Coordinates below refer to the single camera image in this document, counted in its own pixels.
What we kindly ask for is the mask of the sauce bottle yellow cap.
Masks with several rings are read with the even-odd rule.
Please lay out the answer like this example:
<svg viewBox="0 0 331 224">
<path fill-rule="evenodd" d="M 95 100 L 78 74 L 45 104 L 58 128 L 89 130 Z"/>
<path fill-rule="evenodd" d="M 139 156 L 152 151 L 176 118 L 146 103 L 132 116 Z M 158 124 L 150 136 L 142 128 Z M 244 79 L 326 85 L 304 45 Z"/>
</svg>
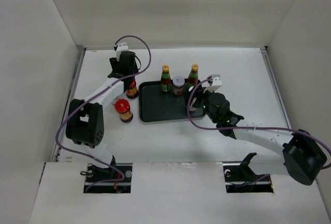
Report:
<svg viewBox="0 0 331 224">
<path fill-rule="evenodd" d="M 161 90 L 163 92 L 169 92 L 171 90 L 171 76 L 170 76 L 170 67 L 168 65 L 162 66 L 162 74 L 161 74 Z"/>
<path fill-rule="evenodd" d="M 188 79 L 187 79 L 187 89 L 190 89 L 192 86 L 196 86 L 198 83 L 198 70 L 199 65 L 193 64 L 191 66 L 191 71 L 189 73 Z"/>
</svg>

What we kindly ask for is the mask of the dark jar white lid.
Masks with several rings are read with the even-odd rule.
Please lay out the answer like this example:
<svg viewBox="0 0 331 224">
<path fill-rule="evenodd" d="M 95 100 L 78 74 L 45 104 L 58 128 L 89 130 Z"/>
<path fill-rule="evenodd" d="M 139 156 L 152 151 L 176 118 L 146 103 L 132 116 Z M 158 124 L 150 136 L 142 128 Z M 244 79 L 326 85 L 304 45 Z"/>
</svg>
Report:
<svg viewBox="0 0 331 224">
<path fill-rule="evenodd" d="M 172 92 L 174 95 L 181 95 L 184 90 L 185 79 L 180 76 L 175 76 L 172 80 Z"/>
</svg>

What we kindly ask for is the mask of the red lid jar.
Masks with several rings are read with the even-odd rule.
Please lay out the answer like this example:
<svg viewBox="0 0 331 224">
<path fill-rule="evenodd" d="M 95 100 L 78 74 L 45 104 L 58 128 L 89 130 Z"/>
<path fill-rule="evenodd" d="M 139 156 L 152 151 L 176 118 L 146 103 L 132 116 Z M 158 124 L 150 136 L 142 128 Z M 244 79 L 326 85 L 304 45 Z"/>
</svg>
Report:
<svg viewBox="0 0 331 224">
<path fill-rule="evenodd" d="M 129 99 L 135 99 L 135 98 L 138 97 L 138 95 L 139 95 L 139 92 L 138 92 L 138 89 L 137 89 L 136 80 L 134 79 L 133 82 L 128 87 L 128 89 L 126 90 L 126 96 Z"/>
<path fill-rule="evenodd" d="M 128 123 L 132 121 L 133 114 L 131 112 L 130 104 L 126 99 L 118 100 L 115 104 L 115 109 L 122 122 Z"/>
</svg>

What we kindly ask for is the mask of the red lid jar front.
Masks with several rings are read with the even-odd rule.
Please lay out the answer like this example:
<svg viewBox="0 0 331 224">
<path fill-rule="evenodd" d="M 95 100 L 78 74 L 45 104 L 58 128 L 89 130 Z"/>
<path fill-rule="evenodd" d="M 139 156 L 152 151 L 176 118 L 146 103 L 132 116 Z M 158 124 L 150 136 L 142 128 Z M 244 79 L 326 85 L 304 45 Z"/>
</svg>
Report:
<svg viewBox="0 0 331 224">
<path fill-rule="evenodd" d="M 122 122 L 128 123 L 132 121 L 133 114 L 131 112 L 130 104 L 126 99 L 118 100 L 115 104 L 115 109 Z"/>
</svg>

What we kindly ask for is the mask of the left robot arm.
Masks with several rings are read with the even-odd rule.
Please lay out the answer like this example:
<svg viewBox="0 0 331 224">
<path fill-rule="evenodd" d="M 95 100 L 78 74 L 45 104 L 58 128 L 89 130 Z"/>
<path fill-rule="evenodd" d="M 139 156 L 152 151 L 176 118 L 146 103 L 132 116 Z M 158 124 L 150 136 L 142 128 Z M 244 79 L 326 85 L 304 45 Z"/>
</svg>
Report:
<svg viewBox="0 0 331 224">
<path fill-rule="evenodd" d="M 119 57 L 110 58 L 110 64 L 112 72 L 104 84 L 86 99 L 73 99 L 69 105 L 69 114 L 79 109 L 66 124 L 66 138 L 74 144 L 95 148 L 101 143 L 103 110 L 129 89 L 134 83 L 134 74 L 139 72 L 136 54 L 132 51 L 122 51 Z"/>
</svg>

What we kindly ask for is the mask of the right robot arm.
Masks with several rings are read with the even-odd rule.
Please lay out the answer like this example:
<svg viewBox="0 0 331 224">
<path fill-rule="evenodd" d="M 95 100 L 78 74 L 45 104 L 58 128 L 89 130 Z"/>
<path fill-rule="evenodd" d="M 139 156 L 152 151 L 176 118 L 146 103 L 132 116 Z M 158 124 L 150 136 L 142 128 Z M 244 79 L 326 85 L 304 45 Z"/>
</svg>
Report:
<svg viewBox="0 0 331 224">
<path fill-rule="evenodd" d="M 255 161 L 256 152 L 250 152 L 236 166 L 226 166 L 225 180 L 236 187 L 253 185 L 267 179 L 270 174 L 290 176 L 303 185 L 311 185 L 317 175 L 330 168 L 324 150 L 325 144 L 305 130 L 278 127 L 261 127 L 247 122 L 230 109 L 230 103 L 221 93 L 210 92 L 201 86 L 184 92 L 187 115 L 201 108 L 216 124 L 213 130 L 234 140 L 261 146 L 277 154 L 276 159 Z"/>
</svg>

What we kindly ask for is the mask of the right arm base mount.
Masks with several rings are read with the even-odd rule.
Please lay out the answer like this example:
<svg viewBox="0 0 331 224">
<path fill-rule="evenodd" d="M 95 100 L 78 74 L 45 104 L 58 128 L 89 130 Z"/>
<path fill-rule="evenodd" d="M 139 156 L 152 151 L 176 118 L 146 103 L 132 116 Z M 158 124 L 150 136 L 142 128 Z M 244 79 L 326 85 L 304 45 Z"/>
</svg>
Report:
<svg viewBox="0 0 331 224">
<path fill-rule="evenodd" d="M 273 193 L 269 174 L 255 174 L 249 164 L 257 153 L 249 153 L 240 162 L 223 163 L 225 190 L 227 193 Z"/>
</svg>

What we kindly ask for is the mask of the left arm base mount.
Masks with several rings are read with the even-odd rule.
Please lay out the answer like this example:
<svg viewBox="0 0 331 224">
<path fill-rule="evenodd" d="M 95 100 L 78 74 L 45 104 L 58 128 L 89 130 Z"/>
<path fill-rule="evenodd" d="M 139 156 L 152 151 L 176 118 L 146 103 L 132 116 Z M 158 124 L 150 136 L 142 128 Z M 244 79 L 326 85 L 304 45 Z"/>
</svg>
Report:
<svg viewBox="0 0 331 224">
<path fill-rule="evenodd" d="M 80 172 L 80 175 L 85 177 L 84 193 L 131 193 L 133 164 L 116 163 L 113 157 L 110 165 L 118 171 L 88 164 L 87 169 Z"/>
</svg>

